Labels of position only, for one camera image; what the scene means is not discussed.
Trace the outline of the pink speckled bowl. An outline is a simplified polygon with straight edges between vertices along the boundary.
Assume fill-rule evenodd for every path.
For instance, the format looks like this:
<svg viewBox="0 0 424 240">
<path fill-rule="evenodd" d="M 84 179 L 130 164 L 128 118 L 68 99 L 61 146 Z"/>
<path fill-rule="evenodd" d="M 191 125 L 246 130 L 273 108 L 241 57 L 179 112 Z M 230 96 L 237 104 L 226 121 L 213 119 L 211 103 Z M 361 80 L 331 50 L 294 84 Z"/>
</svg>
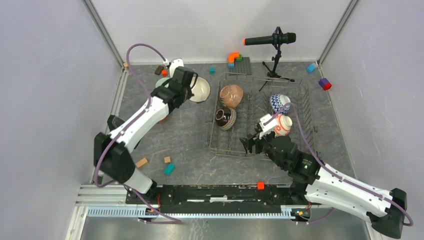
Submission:
<svg viewBox="0 0 424 240">
<path fill-rule="evenodd" d="M 242 101 L 243 95 L 244 90 L 240 86 L 230 84 L 220 90 L 219 99 L 225 107 L 234 109 Z"/>
</svg>

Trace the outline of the red and white bowl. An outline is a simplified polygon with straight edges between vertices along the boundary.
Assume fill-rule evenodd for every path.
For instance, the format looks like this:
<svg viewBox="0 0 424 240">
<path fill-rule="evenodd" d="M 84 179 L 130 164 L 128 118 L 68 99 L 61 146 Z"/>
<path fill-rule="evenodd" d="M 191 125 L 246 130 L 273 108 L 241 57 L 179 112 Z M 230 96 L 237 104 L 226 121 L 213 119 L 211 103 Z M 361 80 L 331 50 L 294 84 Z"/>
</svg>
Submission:
<svg viewBox="0 0 424 240">
<path fill-rule="evenodd" d="M 277 137 L 287 136 L 290 133 L 291 127 L 293 125 L 292 119 L 284 114 L 278 114 L 275 119 L 277 121 L 277 125 L 273 130 L 275 132 L 275 135 Z"/>
</svg>

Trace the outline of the teal and white bowl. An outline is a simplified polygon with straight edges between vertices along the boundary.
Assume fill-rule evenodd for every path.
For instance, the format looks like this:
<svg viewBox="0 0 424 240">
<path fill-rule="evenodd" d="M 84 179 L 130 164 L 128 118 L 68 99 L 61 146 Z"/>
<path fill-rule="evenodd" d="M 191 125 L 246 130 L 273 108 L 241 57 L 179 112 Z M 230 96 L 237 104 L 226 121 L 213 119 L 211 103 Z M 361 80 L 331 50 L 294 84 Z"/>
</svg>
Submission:
<svg viewBox="0 0 424 240">
<path fill-rule="evenodd" d="M 195 76 L 191 81 L 191 91 L 194 94 L 189 100 L 195 103 L 201 103 L 207 100 L 210 95 L 210 85 L 206 79 L 203 77 L 196 78 Z"/>
</svg>

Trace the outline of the dark brown patterned bowl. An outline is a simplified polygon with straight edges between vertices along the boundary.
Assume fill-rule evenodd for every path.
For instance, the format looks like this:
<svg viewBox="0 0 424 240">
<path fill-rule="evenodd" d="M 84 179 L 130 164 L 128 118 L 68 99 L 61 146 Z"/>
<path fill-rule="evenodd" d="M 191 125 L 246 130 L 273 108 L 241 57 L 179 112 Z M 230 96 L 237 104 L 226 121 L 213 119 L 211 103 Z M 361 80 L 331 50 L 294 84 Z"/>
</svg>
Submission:
<svg viewBox="0 0 424 240">
<path fill-rule="evenodd" d="M 215 113 L 215 123 L 223 131 L 229 131 L 237 121 L 237 112 L 234 108 L 223 107 Z"/>
</svg>

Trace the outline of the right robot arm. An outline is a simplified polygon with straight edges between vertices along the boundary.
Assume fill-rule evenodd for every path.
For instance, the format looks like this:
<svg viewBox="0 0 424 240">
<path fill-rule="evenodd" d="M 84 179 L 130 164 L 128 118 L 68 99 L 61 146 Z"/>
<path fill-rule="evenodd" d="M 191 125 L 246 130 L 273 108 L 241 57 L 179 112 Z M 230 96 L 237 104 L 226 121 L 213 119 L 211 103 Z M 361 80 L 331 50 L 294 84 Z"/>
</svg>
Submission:
<svg viewBox="0 0 424 240">
<path fill-rule="evenodd" d="M 289 136 L 263 134 L 259 125 L 255 134 L 241 138 L 246 153 L 264 153 L 292 178 L 289 199 L 295 204 L 310 202 L 327 205 L 356 216 L 378 233 L 400 239 L 407 209 L 407 194 L 394 188 L 368 185 L 299 150 Z"/>
</svg>

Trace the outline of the orange bowl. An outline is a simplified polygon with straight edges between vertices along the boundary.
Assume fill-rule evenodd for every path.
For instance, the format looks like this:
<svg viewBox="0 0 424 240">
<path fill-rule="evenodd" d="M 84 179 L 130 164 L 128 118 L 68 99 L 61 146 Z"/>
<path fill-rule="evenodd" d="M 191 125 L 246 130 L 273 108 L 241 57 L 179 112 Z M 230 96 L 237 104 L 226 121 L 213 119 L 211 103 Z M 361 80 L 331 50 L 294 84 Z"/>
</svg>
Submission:
<svg viewBox="0 0 424 240">
<path fill-rule="evenodd" d="M 168 118 L 168 116 L 166 116 L 166 117 L 162 118 L 159 122 L 160 122 L 160 123 L 163 123 L 165 120 L 167 120 L 167 118 Z"/>
</svg>

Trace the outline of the mint green flower bowl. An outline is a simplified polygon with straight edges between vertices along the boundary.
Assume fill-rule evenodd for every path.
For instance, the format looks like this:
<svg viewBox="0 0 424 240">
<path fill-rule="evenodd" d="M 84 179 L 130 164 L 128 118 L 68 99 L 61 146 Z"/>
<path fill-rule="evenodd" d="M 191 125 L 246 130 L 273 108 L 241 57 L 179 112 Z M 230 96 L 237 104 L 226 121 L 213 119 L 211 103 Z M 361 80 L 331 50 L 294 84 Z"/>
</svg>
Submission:
<svg viewBox="0 0 424 240">
<path fill-rule="evenodd" d="M 155 88 L 159 88 L 160 86 L 163 86 L 165 88 L 168 88 L 169 86 L 169 79 L 170 77 L 162 77 L 155 83 Z"/>
</svg>

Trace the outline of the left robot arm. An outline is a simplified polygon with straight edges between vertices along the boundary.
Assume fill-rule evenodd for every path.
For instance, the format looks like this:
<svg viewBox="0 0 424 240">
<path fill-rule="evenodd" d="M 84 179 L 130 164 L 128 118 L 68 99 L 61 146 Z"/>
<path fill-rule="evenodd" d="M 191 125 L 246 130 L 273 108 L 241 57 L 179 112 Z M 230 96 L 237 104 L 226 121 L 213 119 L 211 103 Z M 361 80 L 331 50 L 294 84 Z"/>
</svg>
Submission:
<svg viewBox="0 0 424 240">
<path fill-rule="evenodd" d="M 145 204 L 153 203 L 157 198 L 156 182 L 136 169 L 131 153 L 156 123 L 194 96 L 192 83 L 197 78 L 193 70 L 178 66 L 172 77 L 155 88 L 141 109 L 127 121 L 108 134 L 99 132 L 94 138 L 95 173 L 102 171 L 136 190 Z"/>
</svg>

